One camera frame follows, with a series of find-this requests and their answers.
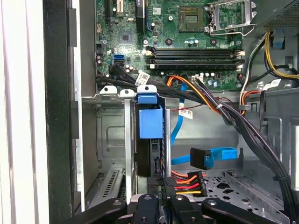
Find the black connector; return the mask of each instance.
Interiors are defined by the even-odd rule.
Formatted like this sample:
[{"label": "black connector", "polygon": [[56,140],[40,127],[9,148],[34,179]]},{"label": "black connector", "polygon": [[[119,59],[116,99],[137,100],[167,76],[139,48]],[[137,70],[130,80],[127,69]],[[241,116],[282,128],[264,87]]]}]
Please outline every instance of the black connector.
[{"label": "black connector", "polygon": [[204,150],[200,148],[191,148],[190,149],[190,165],[198,168],[208,170],[210,168],[206,167],[204,164],[204,156],[209,156],[210,150]]}]

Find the cable clip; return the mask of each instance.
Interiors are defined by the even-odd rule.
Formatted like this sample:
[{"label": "cable clip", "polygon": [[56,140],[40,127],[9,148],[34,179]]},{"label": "cable clip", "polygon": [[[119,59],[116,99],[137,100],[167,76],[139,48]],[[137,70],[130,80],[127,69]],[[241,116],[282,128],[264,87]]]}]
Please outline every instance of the cable clip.
[{"label": "cable clip", "polygon": [[222,104],[219,104],[219,105],[216,107],[216,109],[219,109],[220,107],[223,107],[223,105],[222,105]]}]

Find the screw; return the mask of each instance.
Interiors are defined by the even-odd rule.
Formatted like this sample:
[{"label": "screw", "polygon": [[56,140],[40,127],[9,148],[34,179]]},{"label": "screw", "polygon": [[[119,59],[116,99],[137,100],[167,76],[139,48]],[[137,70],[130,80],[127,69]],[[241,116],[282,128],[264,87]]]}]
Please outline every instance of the screw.
[{"label": "screw", "polygon": [[183,197],[181,195],[176,196],[176,199],[178,199],[179,201],[181,201],[183,199]]},{"label": "screw", "polygon": [[121,202],[119,200],[115,200],[112,205],[114,206],[121,205]]},{"label": "screw", "polygon": [[213,200],[208,200],[207,203],[212,205],[212,206],[217,204],[216,201],[213,201]]}]

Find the metal bracket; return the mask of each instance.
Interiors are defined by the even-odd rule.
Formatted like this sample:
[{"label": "metal bracket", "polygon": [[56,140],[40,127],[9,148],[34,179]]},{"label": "metal bracket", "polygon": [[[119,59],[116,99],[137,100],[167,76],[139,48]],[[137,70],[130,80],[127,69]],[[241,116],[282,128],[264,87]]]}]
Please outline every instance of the metal bracket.
[{"label": "metal bracket", "polygon": [[[230,24],[225,28],[222,28],[220,26],[220,13],[221,13],[221,6],[229,6],[232,4],[237,3],[244,3],[244,23],[240,24]],[[209,12],[211,16],[211,22],[208,25],[208,27],[205,27],[205,32],[210,33],[212,36],[217,35],[233,35],[233,34],[241,34],[242,36],[247,36],[249,33],[251,33],[256,24],[251,24],[252,19],[256,16],[257,12],[253,12],[252,9],[256,7],[256,3],[250,1],[250,0],[225,0],[225,1],[218,1],[211,4],[208,4],[208,6],[205,7],[205,10]],[[219,33],[221,31],[225,30],[232,30],[237,28],[244,28],[244,27],[251,27],[251,30],[247,33],[243,33],[242,31],[236,31],[236,32],[227,32],[227,33]]]},{"label": "metal bracket", "polygon": [[239,105],[240,111],[251,111],[251,105]]}]

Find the white tag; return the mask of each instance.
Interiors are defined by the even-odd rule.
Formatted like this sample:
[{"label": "white tag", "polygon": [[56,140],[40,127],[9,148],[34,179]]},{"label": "white tag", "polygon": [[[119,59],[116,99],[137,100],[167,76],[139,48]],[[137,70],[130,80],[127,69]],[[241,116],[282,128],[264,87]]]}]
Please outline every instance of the white tag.
[{"label": "white tag", "polygon": [[145,73],[142,70],[138,71],[139,76],[136,79],[135,85],[140,86],[140,85],[145,85],[148,82],[148,79],[150,78],[150,75]]},{"label": "white tag", "polygon": [[178,108],[179,108],[179,109],[184,108],[184,103],[179,103]]},{"label": "white tag", "polygon": [[271,82],[270,84],[270,87],[269,88],[272,88],[272,87],[278,87],[279,83],[280,83],[281,79],[275,79]]},{"label": "white tag", "polygon": [[189,111],[189,110],[179,110],[178,111],[178,114],[185,117],[185,118],[188,118],[188,119],[193,119],[193,112],[192,111]]},{"label": "white tag", "polygon": [[263,87],[262,91],[266,91],[266,90],[268,90],[268,89],[270,88],[270,86],[271,86],[271,83],[266,84],[266,85]]},{"label": "white tag", "polygon": [[153,15],[161,15],[161,8],[153,8]]}]

